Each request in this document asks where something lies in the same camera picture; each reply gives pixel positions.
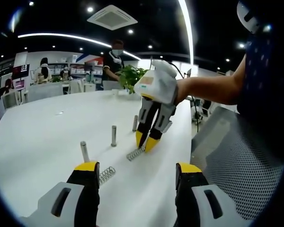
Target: mesh chair back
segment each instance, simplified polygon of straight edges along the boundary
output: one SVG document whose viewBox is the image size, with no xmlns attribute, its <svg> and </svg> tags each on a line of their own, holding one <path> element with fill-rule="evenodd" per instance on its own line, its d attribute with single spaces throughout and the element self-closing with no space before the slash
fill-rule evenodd
<svg viewBox="0 0 284 227">
<path fill-rule="evenodd" d="M 270 201 L 284 171 L 278 151 L 242 116 L 217 107 L 192 140 L 191 164 L 236 203 L 246 220 Z"/>
</svg>

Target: metal cylinder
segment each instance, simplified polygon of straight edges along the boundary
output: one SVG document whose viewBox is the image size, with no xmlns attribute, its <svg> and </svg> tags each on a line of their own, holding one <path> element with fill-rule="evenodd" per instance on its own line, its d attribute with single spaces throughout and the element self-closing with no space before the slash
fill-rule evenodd
<svg viewBox="0 0 284 227">
<path fill-rule="evenodd" d="M 117 135 L 116 134 L 117 134 L 117 126 L 113 125 L 112 126 L 112 144 L 111 144 L 112 147 L 117 146 L 117 143 L 116 143 Z"/>
<path fill-rule="evenodd" d="M 87 153 L 86 142 L 82 141 L 80 143 L 80 146 L 81 146 L 81 151 L 82 151 L 84 162 L 89 162 L 89 154 Z"/>
<path fill-rule="evenodd" d="M 137 125 L 138 125 L 138 115 L 135 115 L 133 119 L 133 131 L 137 131 Z"/>
</svg>

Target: dark shirt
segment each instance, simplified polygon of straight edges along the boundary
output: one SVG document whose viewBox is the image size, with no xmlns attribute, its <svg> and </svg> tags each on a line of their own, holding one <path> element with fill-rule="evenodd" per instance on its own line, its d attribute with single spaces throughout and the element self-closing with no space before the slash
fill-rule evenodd
<svg viewBox="0 0 284 227">
<path fill-rule="evenodd" d="M 271 31 L 247 43 L 238 112 L 284 154 L 284 35 Z"/>
<path fill-rule="evenodd" d="M 114 62 L 114 58 L 121 60 L 120 63 Z M 115 79 L 111 78 L 107 75 L 104 71 L 104 68 L 108 67 L 113 73 L 118 72 L 119 70 L 124 68 L 124 62 L 120 56 L 115 56 L 111 51 L 105 53 L 103 57 L 103 75 L 102 80 L 112 80 L 116 81 Z"/>
</svg>

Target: cable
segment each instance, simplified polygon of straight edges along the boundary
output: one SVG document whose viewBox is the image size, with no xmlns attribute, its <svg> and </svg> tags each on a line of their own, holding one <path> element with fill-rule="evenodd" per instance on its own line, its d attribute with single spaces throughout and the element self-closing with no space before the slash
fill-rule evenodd
<svg viewBox="0 0 284 227">
<path fill-rule="evenodd" d="M 169 61 L 168 61 L 168 63 L 171 64 L 171 65 L 173 65 L 173 66 L 178 70 L 178 72 L 180 73 L 181 77 L 184 79 L 184 76 L 182 75 L 182 73 L 180 72 L 180 70 L 178 69 L 178 67 L 175 66 L 173 63 L 171 63 L 171 62 L 169 62 Z"/>
<path fill-rule="evenodd" d="M 177 69 L 177 71 L 180 73 L 181 77 L 184 79 L 184 76 L 182 75 L 182 73 L 180 72 L 180 70 L 178 69 L 178 67 L 175 66 L 175 65 L 174 65 L 173 63 L 171 63 L 171 62 L 168 62 L 168 63 L 171 64 L 171 65 L 173 65 L 173 66 Z M 195 99 L 194 99 L 194 97 L 192 97 L 192 96 L 191 96 L 191 98 L 192 98 L 193 103 L 194 103 L 194 106 L 195 106 L 195 114 L 198 114 L 198 112 L 197 112 L 197 106 L 196 106 L 196 104 L 195 104 Z M 196 117 L 196 119 L 197 119 L 197 132 L 199 132 L 199 120 L 198 120 L 198 118 L 199 118 L 199 116 Z"/>
</svg>

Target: silver spring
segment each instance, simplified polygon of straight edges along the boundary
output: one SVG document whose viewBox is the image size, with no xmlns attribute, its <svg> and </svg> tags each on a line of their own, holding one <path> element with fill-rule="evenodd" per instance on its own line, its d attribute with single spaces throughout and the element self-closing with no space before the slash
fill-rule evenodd
<svg viewBox="0 0 284 227">
<path fill-rule="evenodd" d="M 133 131 L 137 131 L 137 125 L 138 125 L 138 115 L 135 115 L 133 119 Z"/>
<path fill-rule="evenodd" d="M 99 174 L 99 181 L 100 185 L 104 184 L 106 181 L 108 181 L 113 175 L 115 175 L 115 169 L 112 168 L 111 166 L 101 172 Z"/>
<path fill-rule="evenodd" d="M 143 152 L 145 152 L 145 147 L 138 148 L 132 151 L 131 153 L 129 153 L 128 155 L 126 155 L 126 158 L 130 161 L 133 161 L 136 157 L 138 157 Z"/>
</svg>

